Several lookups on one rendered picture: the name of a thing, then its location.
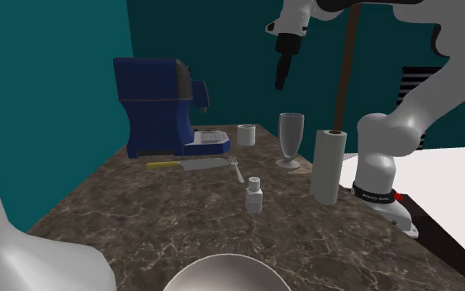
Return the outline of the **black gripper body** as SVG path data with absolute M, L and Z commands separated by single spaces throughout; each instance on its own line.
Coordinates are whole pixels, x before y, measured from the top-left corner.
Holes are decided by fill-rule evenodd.
M 275 50 L 281 54 L 282 60 L 290 60 L 299 54 L 301 42 L 302 37 L 297 34 L 279 33 Z

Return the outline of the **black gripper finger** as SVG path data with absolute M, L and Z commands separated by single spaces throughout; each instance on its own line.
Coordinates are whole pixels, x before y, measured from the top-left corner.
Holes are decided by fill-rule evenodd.
M 283 90 L 291 67 L 291 59 L 280 59 L 277 65 L 275 88 Z

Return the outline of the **clear tall glass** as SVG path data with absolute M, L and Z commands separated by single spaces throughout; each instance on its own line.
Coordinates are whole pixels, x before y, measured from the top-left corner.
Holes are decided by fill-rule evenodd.
M 282 159 L 276 165 L 284 169 L 297 169 L 300 164 L 295 161 L 300 148 L 304 129 L 304 115 L 301 113 L 284 112 L 279 115 L 278 141 Z

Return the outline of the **brown wooden pole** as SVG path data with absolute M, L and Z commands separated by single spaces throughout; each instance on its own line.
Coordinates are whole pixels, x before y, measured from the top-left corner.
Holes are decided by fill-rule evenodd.
M 360 15 L 360 5 L 355 4 L 349 9 L 349 18 L 346 27 L 344 51 L 342 57 L 341 72 L 339 76 L 338 93 L 335 104 L 335 114 L 333 131 L 342 131 L 344 120 L 344 109 L 349 89 L 351 67 L 353 63 L 353 53 L 358 30 L 358 19 Z

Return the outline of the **white cup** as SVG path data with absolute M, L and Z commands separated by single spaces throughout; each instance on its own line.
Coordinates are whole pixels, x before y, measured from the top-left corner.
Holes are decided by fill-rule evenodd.
M 255 145 L 256 126 L 254 124 L 241 124 L 237 126 L 237 143 L 240 146 Z

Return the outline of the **white paper towel roll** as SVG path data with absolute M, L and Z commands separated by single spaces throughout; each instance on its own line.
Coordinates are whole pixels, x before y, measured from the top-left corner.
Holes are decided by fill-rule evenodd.
M 316 133 L 310 195 L 318 203 L 336 204 L 346 140 L 347 134 L 343 131 L 323 130 Z

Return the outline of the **silver fork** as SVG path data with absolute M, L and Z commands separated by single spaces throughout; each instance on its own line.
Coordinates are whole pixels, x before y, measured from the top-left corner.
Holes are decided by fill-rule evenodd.
M 237 158 L 234 155 L 232 155 L 232 156 L 229 157 L 229 159 L 230 159 L 230 164 L 235 167 L 235 171 L 236 171 L 236 174 L 237 174 L 238 181 L 240 183 L 243 183 L 244 182 L 244 177 L 240 172 L 240 169 L 239 169 L 239 166 L 238 166 L 239 162 L 238 162 Z

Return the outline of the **white shaker bottle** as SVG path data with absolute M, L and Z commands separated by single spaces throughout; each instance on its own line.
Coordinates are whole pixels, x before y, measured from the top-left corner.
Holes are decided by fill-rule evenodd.
M 259 177 L 250 177 L 248 182 L 248 187 L 245 190 L 245 206 L 247 213 L 261 213 L 263 206 L 263 191 L 260 187 L 261 179 Z

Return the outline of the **blue coffee machine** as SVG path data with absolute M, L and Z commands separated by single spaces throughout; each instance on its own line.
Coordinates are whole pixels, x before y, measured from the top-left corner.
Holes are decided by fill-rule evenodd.
M 120 104 L 130 124 L 128 157 L 141 155 L 222 155 L 230 150 L 223 131 L 192 127 L 189 108 L 209 107 L 206 84 L 193 80 L 176 58 L 115 58 Z

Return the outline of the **white table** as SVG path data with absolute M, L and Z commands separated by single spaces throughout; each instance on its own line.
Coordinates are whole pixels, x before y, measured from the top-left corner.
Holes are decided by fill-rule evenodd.
M 394 163 L 393 188 L 409 195 L 465 249 L 465 147 L 417 150 Z

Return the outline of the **white bowl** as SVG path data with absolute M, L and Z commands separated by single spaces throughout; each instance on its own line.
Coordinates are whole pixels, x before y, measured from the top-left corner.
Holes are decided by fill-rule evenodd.
M 163 291 L 291 291 L 271 267 L 239 254 L 209 255 L 180 270 Z

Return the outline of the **large white curved vase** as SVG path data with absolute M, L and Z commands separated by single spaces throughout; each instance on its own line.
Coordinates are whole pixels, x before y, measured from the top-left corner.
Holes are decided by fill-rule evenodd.
M 99 250 L 16 229 L 0 199 L 0 291 L 116 291 L 116 280 Z

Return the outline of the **yellow-handled kitchen knife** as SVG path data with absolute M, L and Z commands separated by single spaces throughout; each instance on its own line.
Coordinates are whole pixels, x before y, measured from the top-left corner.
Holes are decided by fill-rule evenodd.
M 197 160 L 179 160 L 179 161 L 165 161 L 165 162 L 151 162 L 147 163 L 148 169 L 165 168 L 172 166 L 181 166 L 183 170 L 197 170 L 197 169 L 210 169 L 228 165 L 230 162 L 223 158 L 207 158 Z

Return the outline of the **black slatted wall vent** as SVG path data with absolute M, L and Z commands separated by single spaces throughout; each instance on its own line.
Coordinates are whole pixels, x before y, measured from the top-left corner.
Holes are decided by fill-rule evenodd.
M 443 67 L 404 66 L 394 111 L 387 116 L 387 124 L 398 129 L 399 147 L 403 156 L 416 146 L 422 150 L 425 133 L 453 109 L 447 97 L 445 86 L 449 76 L 442 71 Z

